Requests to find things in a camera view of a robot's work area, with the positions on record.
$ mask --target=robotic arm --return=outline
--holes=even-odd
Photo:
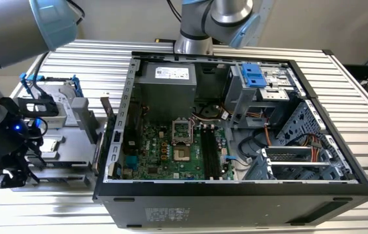
[[[174,51],[211,55],[211,37],[240,49],[248,45],[258,23],[253,0],[183,0],[181,35]]]
[[[56,50],[75,38],[75,15],[67,1],[0,0],[0,68]],[[36,155],[31,162],[44,166],[39,150],[43,144],[38,126],[40,115],[25,111],[25,105],[42,104],[47,107],[47,115],[58,115],[50,97],[19,101],[17,105],[0,92],[0,188],[21,187],[31,178],[39,182],[24,159],[28,151]]]
[[[72,1],[0,0],[0,68],[47,54],[75,40],[78,29],[68,2]],[[257,24],[253,0],[183,0],[175,52],[211,54],[211,37],[241,48]],[[0,92],[0,188],[21,187],[31,179],[39,182],[24,157],[34,155],[29,162],[44,168],[39,147],[46,132],[39,128],[40,117],[59,114],[52,97],[43,92],[38,99],[16,101],[17,104]],[[46,110],[28,111],[28,104],[42,105]]]

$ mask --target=aluminum table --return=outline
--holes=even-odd
[[[170,43],[111,42],[76,40],[59,48],[44,62],[40,75],[80,78],[83,94],[96,116],[104,116],[99,97],[110,97],[116,110],[131,59],[131,51],[173,52]],[[293,59],[305,74],[319,99],[331,115],[348,146],[368,174],[368,93],[364,91],[335,55],[323,50],[298,50],[246,47],[234,50],[215,46],[217,56]],[[17,96],[21,85],[12,97]],[[116,230],[104,207],[92,203],[92,191],[12,192],[0,190],[0,231],[29,232],[95,232]],[[159,233],[310,233],[367,234],[368,203],[348,211],[314,228],[229,228],[229,229],[165,229],[134,230]]]

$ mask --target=ram slot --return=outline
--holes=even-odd
[[[221,166],[218,149],[215,144],[214,129],[201,130],[201,146],[203,157],[205,179],[218,179],[221,176]]]

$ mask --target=white label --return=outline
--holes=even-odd
[[[268,81],[268,84],[269,84],[269,83],[277,83],[277,78],[268,77],[268,78],[266,78],[266,81]]]
[[[224,120],[228,120],[228,118],[229,118],[229,112],[224,111],[224,114],[221,115],[221,118]]]
[[[157,67],[158,79],[190,79],[190,69],[179,67]]]
[[[191,208],[146,208],[149,222],[187,221]]]

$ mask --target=motherboard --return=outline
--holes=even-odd
[[[205,137],[207,131],[214,138]],[[137,152],[137,155],[126,156],[123,179],[205,180],[214,171],[217,179],[233,180],[232,162],[224,160],[229,149],[222,128],[210,126],[203,129],[186,119],[163,124],[147,123],[142,148]]]

